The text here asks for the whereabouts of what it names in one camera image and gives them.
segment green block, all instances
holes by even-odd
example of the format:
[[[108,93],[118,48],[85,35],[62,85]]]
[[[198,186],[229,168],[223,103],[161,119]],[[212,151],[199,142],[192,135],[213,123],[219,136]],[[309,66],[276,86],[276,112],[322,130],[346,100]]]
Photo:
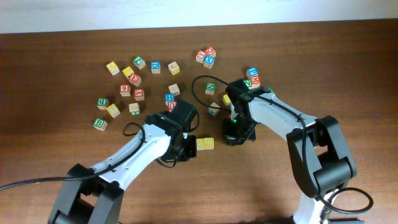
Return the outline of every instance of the green block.
[[[108,103],[107,98],[98,98],[97,106],[106,106]]]
[[[244,84],[246,84],[247,87],[252,87],[251,81],[250,80],[243,80]]]
[[[216,89],[215,83],[206,83],[206,90],[214,91]]]
[[[140,56],[136,57],[136,59],[134,59],[134,63],[136,63],[137,65],[141,64],[144,61],[144,59],[142,59]]]
[[[139,111],[133,111],[133,112],[131,112],[131,115],[133,115],[133,116],[139,115]]]
[[[102,126],[104,125],[105,120],[104,119],[95,119],[93,126],[97,127],[97,128],[102,128]]]

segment letter on block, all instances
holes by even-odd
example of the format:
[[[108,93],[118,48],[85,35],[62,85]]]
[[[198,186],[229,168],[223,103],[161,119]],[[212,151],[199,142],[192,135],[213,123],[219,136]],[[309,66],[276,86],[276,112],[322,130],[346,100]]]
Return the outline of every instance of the letter on block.
[[[197,150],[205,150],[205,139],[197,139]]]
[[[206,55],[203,61],[203,66],[206,68],[212,68],[213,65],[214,65],[214,58],[210,57],[209,55]]]
[[[213,47],[209,47],[205,50],[206,54],[212,58],[216,57],[216,50]]]
[[[123,74],[126,78],[129,78],[130,75],[132,75],[134,73],[134,71],[131,69],[130,66],[128,66],[127,68],[123,69]]]
[[[217,107],[217,108],[220,107],[214,102],[210,106],[214,106],[214,107]],[[209,114],[211,114],[213,116],[216,116],[218,114],[218,112],[220,112],[220,109],[209,108]]]
[[[119,109],[116,107],[116,105],[113,103],[111,106],[107,107],[106,110],[109,112],[109,114],[112,116],[112,118],[117,117],[117,115],[120,114]]]
[[[259,72],[257,71],[256,67],[249,68],[248,71],[246,72],[246,76],[248,77],[248,79],[250,79],[251,77],[258,76],[258,75],[259,75]]]
[[[120,95],[122,96],[131,96],[130,86],[127,84],[120,85]]]
[[[105,128],[107,127],[107,125],[108,124],[104,119],[99,119],[99,118],[95,119],[94,124],[93,124],[94,128],[101,130],[101,131],[105,131]]]
[[[214,138],[205,138],[205,149],[214,149]]]
[[[176,102],[176,101],[169,102],[169,103],[168,103],[169,112],[171,112],[172,110],[174,110],[174,108],[175,108],[176,105],[177,105],[177,102]]]
[[[169,90],[174,96],[178,96],[180,94],[180,89],[177,84],[170,85]]]
[[[133,84],[134,86],[136,86],[136,87],[138,87],[141,84],[141,81],[142,81],[141,77],[139,75],[137,75],[137,74],[132,74],[129,77],[129,82],[131,84]]]
[[[173,94],[165,94],[164,95],[164,101],[166,101],[166,106],[169,105],[169,102],[173,102],[174,101],[174,95]]]
[[[206,83],[206,90],[205,93],[209,95],[214,95],[214,91],[216,90],[215,83]]]
[[[259,76],[251,77],[250,81],[251,81],[253,88],[257,88],[261,85],[261,80],[260,80]]]
[[[168,65],[169,71],[172,73],[172,75],[177,74],[180,72],[180,67],[177,65],[176,62],[172,62]]]
[[[197,62],[199,63],[203,63],[203,60],[206,57],[206,53],[202,50],[199,50],[199,52],[197,53]]]
[[[134,98],[137,101],[145,100],[144,89],[135,89],[134,90]]]
[[[243,80],[244,84],[249,88],[249,90],[253,89],[253,85],[251,84],[250,80]]]
[[[133,116],[134,115],[140,115],[138,103],[130,103],[129,104],[129,109],[130,109],[131,115],[133,115]]]
[[[101,110],[106,110],[109,106],[109,100],[107,98],[98,98],[97,107]]]
[[[120,72],[118,66],[114,62],[107,64],[106,67],[108,68],[108,70],[111,72],[112,75],[116,75],[117,73]]]
[[[141,69],[144,68],[144,66],[145,66],[145,61],[144,61],[144,59],[143,59],[142,57],[140,57],[140,56],[136,57],[136,59],[134,59],[132,62],[134,63],[134,65],[135,65],[139,70],[141,70]]]
[[[159,74],[160,73],[160,62],[151,62],[150,70],[152,71],[153,74]]]
[[[225,94],[223,96],[223,102],[224,102],[225,106],[230,106],[231,105],[231,100],[229,99],[227,94]]]

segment wooden table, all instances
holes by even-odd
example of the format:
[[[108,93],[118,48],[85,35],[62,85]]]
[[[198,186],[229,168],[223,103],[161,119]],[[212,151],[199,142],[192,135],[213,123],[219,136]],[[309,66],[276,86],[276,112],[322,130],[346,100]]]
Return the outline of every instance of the wooden table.
[[[0,35],[0,185],[34,177],[65,175],[76,163],[102,161],[128,142],[121,134],[130,121],[165,110],[164,93],[177,83],[181,97],[201,115],[199,137],[215,138],[215,149],[200,151],[190,162],[166,169],[151,163],[127,189],[123,223],[264,222],[291,216],[299,204],[287,144],[265,126],[257,141],[227,147],[221,140],[220,112],[211,117],[190,92],[199,75],[226,81],[245,77],[255,66],[262,84],[287,104],[317,117],[336,117],[358,167],[349,186],[369,192],[374,208],[358,217],[368,223],[396,223],[398,213],[398,20],[309,22],[248,26],[131,29]],[[199,49],[213,46],[212,69],[195,61]],[[160,60],[162,73],[147,65],[138,71],[132,59]],[[132,66],[142,75],[146,100],[132,117],[105,65]],[[171,76],[167,64],[181,72]],[[207,103],[222,103],[225,86],[217,83]],[[96,107],[108,97],[121,114],[111,118]],[[105,132],[96,130],[105,118]],[[0,192],[1,223],[46,223],[60,182]],[[360,208],[367,200],[343,194],[337,206]],[[332,217],[344,217],[333,213]]]

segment toy block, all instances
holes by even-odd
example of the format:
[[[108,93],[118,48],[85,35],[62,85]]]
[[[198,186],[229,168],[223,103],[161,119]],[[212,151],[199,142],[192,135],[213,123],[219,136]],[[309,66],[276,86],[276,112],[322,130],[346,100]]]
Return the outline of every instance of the toy block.
[[[98,98],[97,107],[101,110],[106,110],[109,106],[109,100],[107,98]]]
[[[227,94],[225,94],[223,96],[223,102],[224,102],[225,106],[230,106],[231,105],[231,100],[229,99]]]
[[[144,89],[135,89],[134,90],[134,98],[137,101],[145,100]]]
[[[214,107],[217,107],[217,108],[220,107],[214,102],[210,106],[214,106]],[[209,114],[211,114],[213,116],[216,116],[218,114],[218,112],[220,112],[220,109],[209,108]]]
[[[174,96],[178,96],[180,94],[180,89],[177,84],[170,85],[169,90]]]
[[[139,75],[137,75],[137,74],[132,74],[129,77],[129,82],[131,84],[133,84],[134,86],[136,86],[136,87],[138,87],[141,84],[141,81],[142,81],[141,77]]]
[[[95,119],[94,124],[93,124],[94,128],[101,130],[101,131],[105,131],[105,128],[107,127],[107,125],[108,124],[104,119],[99,119],[99,118]]]
[[[151,62],[150,70],[152,71],[153,74],[159,74],[160,73],[160,62]]]
[[[199,63],[203,63],[203,60],[206,57],[206,53],[202,50],[199,50],[199,52],[197,53],[197,62]]]
[[[248,77],[248,79],[250,79],[251,77],[258,76],[258,75],[259,75],[259,72],[257,71],[256,67],[249,68],[248,71],[246,72],[246,76]]]
[[[214,95],[214,91],[216,90],[215,83],[206,83],[206,90],[205,93],[209,95]]]
[[[205,138],[205,149],[214,149],[214,138]]]
[[[123,74],[126,78],[129,78],[132,74],[134,74],[134,71],[131,69],[130,66],[128,66],[127,68],[123,69]]]
[[[118,66],[114,62],[107,64],[106,67],[108,68],[108,70],[111,72],[112,75],[116,75],[117,73],[120,72]]]
[[[174,101],[174,95],[173,94],[165,94],[164,95],[164,100],[166,101],[166,106],[169,105],[169,102],[173,102]]]
[[[197,150],[205,150],[205,139],[197,139]]]
[[[180,67],[177,65],[176,62],[172,62],[168,65],[169,71],[172,73],[172,75],[177,74],[180,72]]]
[[[107,107],[106,110],[109,112],[109,114],[112,116],[112,118],[117,117],[117,115],[120,114],[119,109],[116,107],[116,105],[113,103],[111,106]]]
[[[140,115],[138,103],[130,103],[129,104],[129,109],[130,109],[131,115],[133,115],[133,116],[134,115]]]
[[[120,85],[119,91],[120,91],[120,95],[122,95],[122,96],[131,96],[131,93],[130,93],[131,89],[128,84]]]
[[[214,58],[210,57],[209,55],[206,55],[203,61],[203,66],[206,68],[212,68],[213,65],[214,65]]]
[[[135,65],[139,70],[141,70],[141,69],[144,68],[144,66],[145,66],[145,61],[144,61],[144,59],[143,59],[142,57],[140,57],[140,56],[136,57],[136,59],[134,59],[132,62],[134,63],[134,65]]]
[[[253,85],[251,84],[250,80],[243,80],[244,84],[249,88],[249,90],[253,89]]]
[[[253,88],[257,88],[261,85],[261,80],[259,76],[250,78],[251,84]]]
[[[177,102],[176,102],[176,101],[168,102],[169,112],[171,112],[172,110],[174,110],[174,108],[175,108],[176,105],[177,105]]]
[[[205,50],[205,53],[212,58],[216,57],[216,50],[213,47],[209,47]]]

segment white backdrop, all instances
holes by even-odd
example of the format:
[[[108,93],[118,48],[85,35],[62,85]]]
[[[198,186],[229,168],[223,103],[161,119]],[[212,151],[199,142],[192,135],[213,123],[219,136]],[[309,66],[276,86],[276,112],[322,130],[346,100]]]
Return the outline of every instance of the white backdrop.
[[[0,33],[398,17],[398,0],[0,0]]]

